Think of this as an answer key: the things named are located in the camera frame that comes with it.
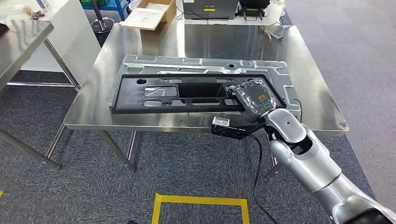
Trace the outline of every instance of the orange label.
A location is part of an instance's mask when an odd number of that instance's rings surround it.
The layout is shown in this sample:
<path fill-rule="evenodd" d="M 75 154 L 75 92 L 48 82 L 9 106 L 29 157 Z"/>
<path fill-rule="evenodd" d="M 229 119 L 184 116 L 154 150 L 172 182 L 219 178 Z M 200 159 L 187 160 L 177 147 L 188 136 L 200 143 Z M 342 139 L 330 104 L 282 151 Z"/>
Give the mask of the orange label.
<path fill-rule="evenodd" d="M 262 99 L 264 99 L 265 98 L 265 95 L 264 94 L 262 94 L 261 96 L 259 96 L 259 100 L 262 100 Z"/>

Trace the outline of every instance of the metal panel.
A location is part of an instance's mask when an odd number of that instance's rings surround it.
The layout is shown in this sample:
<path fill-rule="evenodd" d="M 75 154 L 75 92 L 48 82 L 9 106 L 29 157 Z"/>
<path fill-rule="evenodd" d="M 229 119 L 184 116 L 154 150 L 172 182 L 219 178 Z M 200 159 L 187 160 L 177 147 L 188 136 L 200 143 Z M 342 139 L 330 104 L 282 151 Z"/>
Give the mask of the metal panel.
<path fill-rule="evenodd" d="M 284 61 L 302 103 L 303 123 L 324 134 L 343 134 L 348 126 L 294 26 L 266 27 L 283 34 L 268 43 L 261 26 L 160 25 L 155 31 L 116 24 L 64 122 L 70 129 L 209 132 L 213 114 L 168 113 L 111 116 L 106 98 L 126 55 Z M 226 115 L 235 124 L 241 116 Z"/>

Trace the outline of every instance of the robot end effector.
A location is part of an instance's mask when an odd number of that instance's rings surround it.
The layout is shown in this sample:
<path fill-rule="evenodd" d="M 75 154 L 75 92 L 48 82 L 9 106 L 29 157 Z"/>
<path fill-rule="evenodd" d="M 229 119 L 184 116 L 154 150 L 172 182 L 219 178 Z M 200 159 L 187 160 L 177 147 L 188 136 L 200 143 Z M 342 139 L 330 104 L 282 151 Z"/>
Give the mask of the robot end effector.
<path fill-rule="evenodd" d="M 249 126 L 232 127 L 215 117 L 212 133 L 242 139 L 263 128 L 271 154 L 321 203 L 336 224 L 396 224 L 396 214 L 363 193 L 341 172 L 313 131 L 288 110 L 276 109 L 268 86 L 258 79 L 231 88 L 245 107 Z"/>

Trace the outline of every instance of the green storage bin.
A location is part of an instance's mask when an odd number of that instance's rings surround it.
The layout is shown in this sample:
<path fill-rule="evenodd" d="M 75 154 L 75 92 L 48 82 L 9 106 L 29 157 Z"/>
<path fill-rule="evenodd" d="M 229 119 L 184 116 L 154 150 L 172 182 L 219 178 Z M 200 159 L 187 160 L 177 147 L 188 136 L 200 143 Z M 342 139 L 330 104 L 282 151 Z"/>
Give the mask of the green storage bin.
<path fill-rule="evenodd" d="M 105 6 L 107 5 L 108 0 L 97 0 L 98 6 Z M 80 0 L 81 5 L 83 6 L 90 6 L 91 0 Z"/>

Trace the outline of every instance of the gray carpet floor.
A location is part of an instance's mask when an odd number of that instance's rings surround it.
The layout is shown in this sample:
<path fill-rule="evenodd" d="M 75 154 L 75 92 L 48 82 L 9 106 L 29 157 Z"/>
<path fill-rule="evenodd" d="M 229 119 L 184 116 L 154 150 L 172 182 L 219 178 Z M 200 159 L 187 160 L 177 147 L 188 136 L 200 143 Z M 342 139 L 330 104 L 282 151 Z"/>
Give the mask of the gray carpet floor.
<path fill-rule="evenodd" d="M 46 76 L 20 72 L 46 80 Z M 72 103 L 72 88 L 14 87 L 0 92 L 0 124 L 44 153 Z M 126 151 L 130 133 L 110 132 Z M 320 205 L 285 170 L 271 180 L 265 136 L 258 198 L 281 224 L 330 223 Z M 374 196 L 345 136 L 322 138 L 346 176 Z M 0 223 L 150 223 L 155 193 L 246 198 L 251 223 L 270 223 L 253 200 L 259 150 L 251 139 L 208 133 L 139 132 L 134 145 L 135 173 L 126 169 L 96 132 L 68 130 L 52 170 L 0 140 Z M 160 223 L 241 223 L 233 206 L 164 203 Z"/>
<path fill-rule="evenodd" d="M 396 210 L 396 1 L 299 0 L 287 10 L 349 124 L 375 195 Z"/>

